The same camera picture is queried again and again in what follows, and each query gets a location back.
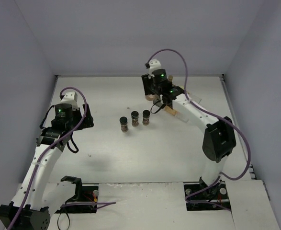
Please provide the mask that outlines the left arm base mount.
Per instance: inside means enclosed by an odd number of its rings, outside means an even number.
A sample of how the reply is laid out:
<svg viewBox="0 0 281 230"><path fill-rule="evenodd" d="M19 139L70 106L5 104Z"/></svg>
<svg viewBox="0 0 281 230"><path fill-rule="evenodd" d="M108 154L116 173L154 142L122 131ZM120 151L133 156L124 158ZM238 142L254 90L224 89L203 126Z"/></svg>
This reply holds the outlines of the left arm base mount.
<svg viewBox="0 0 281 230"><path fill-rule="evenodd" d="M94 214L101 208L116 204L116 202L98 200L99 186L97 184L83 185L80 178L72 176L64 176L61 182L72 183L75 186L75 193L56 211L56 214Z"/></svg>

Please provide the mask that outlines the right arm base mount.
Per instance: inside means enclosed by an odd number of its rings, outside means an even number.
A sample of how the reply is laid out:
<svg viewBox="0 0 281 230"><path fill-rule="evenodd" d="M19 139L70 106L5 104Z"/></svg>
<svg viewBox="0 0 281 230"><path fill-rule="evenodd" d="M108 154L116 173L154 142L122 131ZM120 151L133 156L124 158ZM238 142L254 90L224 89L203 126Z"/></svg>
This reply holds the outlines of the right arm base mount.
<svg viewBox="0 0 281 230"><path fill-rule="evenodd" d="M187 198L187 201L187 211L231 210L225 182L219 182L212 188Z"/></svg>

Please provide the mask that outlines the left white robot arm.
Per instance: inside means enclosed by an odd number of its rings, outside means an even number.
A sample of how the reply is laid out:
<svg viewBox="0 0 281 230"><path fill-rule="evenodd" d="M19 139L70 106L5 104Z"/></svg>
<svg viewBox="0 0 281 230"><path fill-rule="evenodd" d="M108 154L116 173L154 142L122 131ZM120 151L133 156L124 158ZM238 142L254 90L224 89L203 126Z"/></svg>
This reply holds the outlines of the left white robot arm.
<svg viewBox="0 0 281 230"><path fill-rule="evenodd" d="M94 126L87 103L83 104L84 114L76 102L59 103L54 109L55 118L50 127L42 129L33 161L18 192L8 205L0 206L0 220L8 230L46 230L62 205L83 195L82 180L73 176L64 176L52 192L44 194L54 165L73 132Z"/></svg>

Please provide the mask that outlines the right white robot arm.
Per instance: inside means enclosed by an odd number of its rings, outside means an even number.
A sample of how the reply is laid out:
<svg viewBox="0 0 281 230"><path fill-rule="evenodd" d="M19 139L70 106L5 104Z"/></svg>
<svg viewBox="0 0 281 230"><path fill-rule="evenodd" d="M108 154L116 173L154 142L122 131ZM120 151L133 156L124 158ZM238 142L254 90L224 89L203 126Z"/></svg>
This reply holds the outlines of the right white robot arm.
<svg viewBox="0 0 281 230"><path fill-rule="evenodd" d="M204 197L211 197L216 192L215 183L225 161L236 146L232 120L227 116L218 119L204 113L197 103L192 105L184 89L168 80L164 69L157 69L152 76L145 74L141 78L146 96L156 95L161 108L170 107L202 131L202 151L207 161L199 179L199 192Z"/></svg>

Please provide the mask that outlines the pink lid condiment jar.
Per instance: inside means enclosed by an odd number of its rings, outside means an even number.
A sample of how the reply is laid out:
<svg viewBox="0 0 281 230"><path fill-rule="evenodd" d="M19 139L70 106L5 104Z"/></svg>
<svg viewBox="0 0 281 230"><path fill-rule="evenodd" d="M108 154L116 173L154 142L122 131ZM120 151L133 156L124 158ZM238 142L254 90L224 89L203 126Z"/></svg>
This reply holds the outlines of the pink lid condiment jar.
<svg viewBox="0 0 281 230"><path fill-rule="evenodd" d="M160 100L160 97L156 94L148 94L145 96L145 99L148 101Z"/></svg>

